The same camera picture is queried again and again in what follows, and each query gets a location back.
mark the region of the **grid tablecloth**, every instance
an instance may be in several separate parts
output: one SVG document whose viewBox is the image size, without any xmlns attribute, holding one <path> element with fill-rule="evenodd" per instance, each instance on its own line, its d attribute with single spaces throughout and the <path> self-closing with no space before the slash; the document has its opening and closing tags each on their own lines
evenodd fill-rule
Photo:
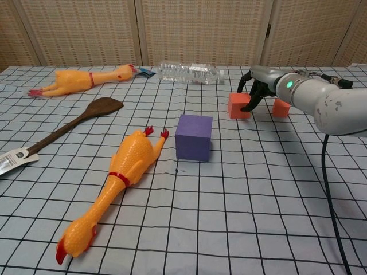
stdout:
<svg viewBox="0 0 367 275">
<path fill-rule="evenodd" d="M 344 274 L 322 182 L 324 135 L 295 108 L 286 119 L 273 117 L 274 98 L 250 119 L 230 120 L 229 93 L 249 67 L 222 69 L 224 84 L 177 84 L 155 75 L 51 99 L 31 99 L 25 91 L 54 82 L 55 68 L 1 73 L 0 153 L 40 141 L 98 97 L 124 107 L 83 122 L 41 150 L 39 161 L 0 176 L 0 273 Z M 367 87 L 367 69 L 308 69 Z M 174 133 L 183 113 L 213 117 L 209 162 L 176 159 Z M 153 143 L 163 128 L 170 131 L 159 160 L 116 197 L 88 252 L 58 265 L 56 244 L 99 195 L 112 154 L 125 136 L 148 125 Z M 353 274 L 367 274 L 366 145 L 366 139 L 330 137 L 327 147 Z"/>
</svg>

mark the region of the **red band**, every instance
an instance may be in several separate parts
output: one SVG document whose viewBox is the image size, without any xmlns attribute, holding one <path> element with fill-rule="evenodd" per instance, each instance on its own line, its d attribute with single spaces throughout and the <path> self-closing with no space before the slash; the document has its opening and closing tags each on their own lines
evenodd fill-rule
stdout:
<svg viewBox="0 0 367 275">
<path fill-rule="evenodd" d="M 89 77 L 90 77 L 90 79 L 91 79 L 91 88 L 93 88 L 94 87 L 94 80 L 93 80 L 93 74 L 92 73 L 89 73 Z"/>
<path fill-rule="evenodd" d="M 109 172 L 108 176 L 117 176 L 120 180 L 122 180 L 125 183 L 125 186 L 128 187 L 130 185 L 130 181 L 128 178 L 125 178 L 123 175 L 117 173 L 117 172 Z"/>
</svg>

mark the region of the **rubber chicken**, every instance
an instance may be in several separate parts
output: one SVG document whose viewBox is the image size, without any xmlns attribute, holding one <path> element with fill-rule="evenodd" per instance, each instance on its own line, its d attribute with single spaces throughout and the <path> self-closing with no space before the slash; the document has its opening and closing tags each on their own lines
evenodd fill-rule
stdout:
<svg viewBox="0 0 367 275">
<path fill-rule="evenodd" d="M 126 137 L 117 153 L 112 156 L 106 184 L 94 204 L 80 218 L 73 221 L 64 231 L 56 247 L 56 260 L 62 264 L 66 255 L 79 256 L 87 251 L 96 226 L 116 196 L 125 188 L 139 182 L 142 175 L 159 157 L 169 132 L 165 129 L 152 146 L 147 136 L 153 132 L 147 127 L 144 132 L 137 130 Z"/>
<path fill-rule="evenodd" d="M 31 97 L 53 97 L 62 96 L 70 93 L 86 91 L 94 86 L 113 81 L 127 81 L 131 79 L 137 69 L 133 65 L 123 65 L 112 72 L 85 72 L 82 70 L 57 70 L 56 82 L 41 89 L 28 91 Z"/>
</svg>

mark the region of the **orange block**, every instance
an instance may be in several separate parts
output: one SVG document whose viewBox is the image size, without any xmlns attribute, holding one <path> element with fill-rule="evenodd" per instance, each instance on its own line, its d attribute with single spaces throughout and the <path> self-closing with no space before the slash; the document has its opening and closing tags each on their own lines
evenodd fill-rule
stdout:
<svg viewBox="0 0 367 275">
<path fill-rule="evenodd" d="M 275 99 L 272 113 L 276 117 L 287 117 L 291 106 L 281 99 Z"/>
<path fill-rule="evenodd" d="M 241 112 L 241 108 L 250 102 L 248 93 L 230 93 L 228 99 L 228 113 L 230 119 L 249 119 L 251 113 Z"/>
</svg>

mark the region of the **purple foam block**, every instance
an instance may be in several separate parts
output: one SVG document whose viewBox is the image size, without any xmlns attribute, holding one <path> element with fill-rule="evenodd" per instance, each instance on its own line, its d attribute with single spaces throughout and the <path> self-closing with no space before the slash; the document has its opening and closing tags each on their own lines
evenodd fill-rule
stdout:
<svg viewBox="0 0 367 275">
<path fill-rule="evenodd" d="M 175 133 L 176 157 L 207 162 L 212 124 L 210 116 L 181 115 Z"/>
</svg>

